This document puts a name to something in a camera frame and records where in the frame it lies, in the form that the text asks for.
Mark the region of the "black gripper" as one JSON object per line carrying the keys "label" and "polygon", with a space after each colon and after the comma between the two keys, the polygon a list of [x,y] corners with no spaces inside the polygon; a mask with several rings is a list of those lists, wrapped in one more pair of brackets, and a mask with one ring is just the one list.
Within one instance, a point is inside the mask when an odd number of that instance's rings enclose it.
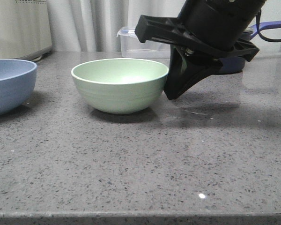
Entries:
{"label": "black gripper", "polygon": [[[141,15],[135,34],[142,43],[170,46],[170,66],[164,92],[169,100],[220,71],[215,58],[240,56],[251,61],[259,49],[240,38],[259,12],[258,0],[187,0],[178,17]],[[189,57],[182,47],[215,58]]]}

